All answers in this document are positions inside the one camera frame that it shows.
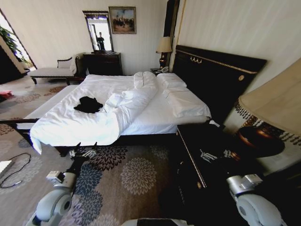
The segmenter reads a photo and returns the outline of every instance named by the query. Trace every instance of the cable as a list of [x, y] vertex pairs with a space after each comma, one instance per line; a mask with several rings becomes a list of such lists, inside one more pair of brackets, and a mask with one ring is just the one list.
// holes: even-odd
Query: cable
[[[4, 183], [4, 181], [6, 181], [9, 177], [11, 177], [12, 175], [14, 175], [15, 173], [20, 172], [20, 171], [21, 171], [28, 163], [30, 163], [30, 160], [31, 160], [32, 156], [31, 156], [30, 154], [28, 154], [27, 152], [24, 152], [24, 153], [22, 153], [22, 154], [26, 154], [26, 155], [29, 156], [28, 162], [25, 163], [25, 164], [21, 167], [21, 169], [19, 169], [18, 171], [14, 172], [14, 173], [12, 173], [12, 174], [10, 174], [10, 175], [8, 175], [6, 178], [4, 178], [4, 180], [2, 180], [2, 182], [0, 183], [0, 188], [10, 188], [10, 187], [16, 186], [16, 185], [18, 185], [18, 184], [20, 184], [20, 183], [23, 182], [23, 181], [21, 180], [21, 181], [19, 181], [19, 182], [13, 184], [13, 185], [11, 185], [11, 186], [2, 186], [2, 184]], [[12, 160], [12, 159], [14, 159], [14, 158], [16, 158], [16, 157], [18, 157], [18, 156], [20, 156], [20, 155], [22, 155], [22, 154], [16, 155], [16, 156], [10, 158], [9, 160]]]

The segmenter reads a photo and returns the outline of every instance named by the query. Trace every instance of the mirror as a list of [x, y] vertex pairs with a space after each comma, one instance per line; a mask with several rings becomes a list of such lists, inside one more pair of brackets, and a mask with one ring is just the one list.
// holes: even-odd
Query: mirror
[[94, 51], [114, 51], [108, 11], [83, 11]]

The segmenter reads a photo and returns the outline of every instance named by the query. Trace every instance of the floral carpet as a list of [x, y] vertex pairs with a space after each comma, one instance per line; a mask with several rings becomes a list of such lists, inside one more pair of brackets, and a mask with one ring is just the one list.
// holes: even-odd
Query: floral carpet
[[[38, 80], [25, 76], [0, 85], [14, 96], [0, 103], [0, 118], [23, 118], [65, 87], [64, 81]], [[39, 155], [12, 128], [0, 124], [0, 161], [21, 153], [31, 154], [31, 161], [11, 176], [0, 188], [0, 225], [25, 225], [39, 200], [53, 189], [45, 177], [51, 170], [65, 171], [71, 159], [60, 157], [57, 150], [44, 145]], [[164, 217], [158, 197], [170, 183], [168, 149], [164, 146], [97, 147], [97, 154], [81, 169], [72, 206], [61, 226], [118, 226], [129, 219]], [[19, 170], [27, 155], [14, 159], [6, 175]]]

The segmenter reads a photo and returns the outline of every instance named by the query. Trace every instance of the black garment on bed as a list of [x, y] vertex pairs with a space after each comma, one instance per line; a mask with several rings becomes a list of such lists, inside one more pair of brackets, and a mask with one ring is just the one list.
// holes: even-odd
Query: black garment on bed
[[99, 108], [103, 107], [98, 103], [96, 98], [82, 97], [79, 99], [80, 104], [74, 107], [75, 110], [79, 110], [85, 113], [95, 113], [99, 111]]

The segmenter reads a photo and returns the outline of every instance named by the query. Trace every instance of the framed painting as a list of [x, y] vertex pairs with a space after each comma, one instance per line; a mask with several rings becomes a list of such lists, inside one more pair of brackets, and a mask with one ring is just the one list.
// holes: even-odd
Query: framed painting
[[136, 7], [109, 6], [113, 34], [136, 34]]

